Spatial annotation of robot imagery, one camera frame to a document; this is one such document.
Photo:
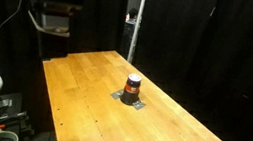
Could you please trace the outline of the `white vertical pole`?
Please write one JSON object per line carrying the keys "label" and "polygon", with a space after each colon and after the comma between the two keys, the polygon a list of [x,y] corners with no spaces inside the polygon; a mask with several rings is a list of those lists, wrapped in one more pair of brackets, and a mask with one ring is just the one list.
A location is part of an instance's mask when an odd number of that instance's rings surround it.
{"label": "white vertical pole", "polygon": [[128,50],[127,61],[129,63],[132,63],[133,58],[134,58],[134,51],[137,44],[138,31],[140,29],[142,12],[144,11],[144,4],[145,4],[145,0],[141,0],[140,9],[138,10],[138,17],[136,19],[135,30],[133,31],[133,37],[131,40],[130,49]]}

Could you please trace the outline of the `black curtain backdrop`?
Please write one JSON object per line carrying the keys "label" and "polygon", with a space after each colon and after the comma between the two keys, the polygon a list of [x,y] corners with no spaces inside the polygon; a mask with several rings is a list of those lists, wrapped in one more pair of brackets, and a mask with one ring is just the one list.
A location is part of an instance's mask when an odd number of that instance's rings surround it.
{"label": "black curtain backdrop", "polygon": [[[71,51],[128,57],[141,0],[83,0]],[[145,0],[133,65],[223,141],[253,141],[253,0]]]}

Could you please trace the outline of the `grey duct tape strip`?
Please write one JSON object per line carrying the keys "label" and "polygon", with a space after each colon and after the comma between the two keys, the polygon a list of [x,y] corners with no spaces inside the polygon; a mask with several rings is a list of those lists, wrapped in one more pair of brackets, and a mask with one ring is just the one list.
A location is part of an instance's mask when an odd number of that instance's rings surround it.
{"label": "grey duct tape strip", "polygon": [[[115,91],[114,93],[111,93],[111,97],[113,99],[118,100],[122,96],[123,96],[123,89]],[[137,109],[137,111],[139,111],[141,108],[144,108],[145,106],[146,106],[146,104],[144,104],[144,102],[142,102],[141,100],[138,100],[132,104],[132,107]]]}

